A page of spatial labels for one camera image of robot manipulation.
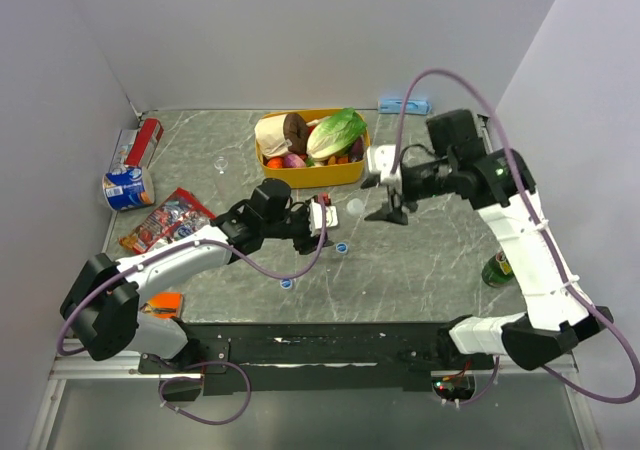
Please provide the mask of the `clear bottle with red label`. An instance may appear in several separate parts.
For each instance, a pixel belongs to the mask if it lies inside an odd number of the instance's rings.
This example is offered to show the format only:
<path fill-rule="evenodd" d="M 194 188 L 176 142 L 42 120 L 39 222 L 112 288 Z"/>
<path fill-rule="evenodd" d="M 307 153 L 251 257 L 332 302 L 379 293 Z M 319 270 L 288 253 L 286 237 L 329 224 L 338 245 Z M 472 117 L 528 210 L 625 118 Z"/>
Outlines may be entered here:
<path fill-rule="evenodd" d="M 365 204 L 358 198 L 351 199 L 346 204 L 346 212 L 351 216 L 360 216 L 364 213 Z"/>

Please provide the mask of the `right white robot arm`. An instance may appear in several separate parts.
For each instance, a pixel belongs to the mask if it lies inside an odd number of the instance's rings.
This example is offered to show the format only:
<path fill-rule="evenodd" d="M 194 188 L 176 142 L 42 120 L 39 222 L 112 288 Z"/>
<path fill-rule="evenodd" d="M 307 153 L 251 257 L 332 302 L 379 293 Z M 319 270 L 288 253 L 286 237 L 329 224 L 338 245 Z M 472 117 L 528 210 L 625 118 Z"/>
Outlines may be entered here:
<path fill-rule="evenodd" d="M 513 156 L 525 191 L 520 193 L 503 150 L 487 152 L 469 110 L 428 119 L 433 160 L 394 163 L 393 145 L 366 150 L 364 187 L 384 185 L 388 200 L 370 221 L 400 225 L 419 201 L 457 194 L 488 225 L 515 275 L 526 310 L 503 317 L 460 317 L 448 324 L 437 356 L 456 369 L 472 354 L 506 355 L 525 370 L 537 369 L 603 330 L 590 314 L 590 298 L 571 274 L 544 218 L 535 182 L 519 154 Z"/>

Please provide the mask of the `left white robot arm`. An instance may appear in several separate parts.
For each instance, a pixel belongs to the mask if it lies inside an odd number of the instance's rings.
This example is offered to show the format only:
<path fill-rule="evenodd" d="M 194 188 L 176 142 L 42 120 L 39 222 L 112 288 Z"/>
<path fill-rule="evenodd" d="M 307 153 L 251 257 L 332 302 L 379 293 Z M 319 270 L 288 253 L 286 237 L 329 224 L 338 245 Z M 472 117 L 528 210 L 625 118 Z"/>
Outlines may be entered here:
<path fill-rule="evenodd" d="M 86 261 L 60 307 L 64 323 L 56 351 L 72 355 L 64 339 L 73 333 L 81 351 L 95 361 L 136 351 L 185 372 L 197 362 L 196 339 L 178 318 L 145 313 L 145 304 L 197 274 L 236 261 L 281 281 L 283 274 L 260 266 L 251 254 L 265 240 L 278 239 L 291 241 L 298 254 L 317 260 L 329 243 L 329 230 L 337 225 L 337 209 L 327 195 L 294 202 L 286 182 L 267 178 L 249 198 L 177 242 L 121 260 L 97 254 Z"/>

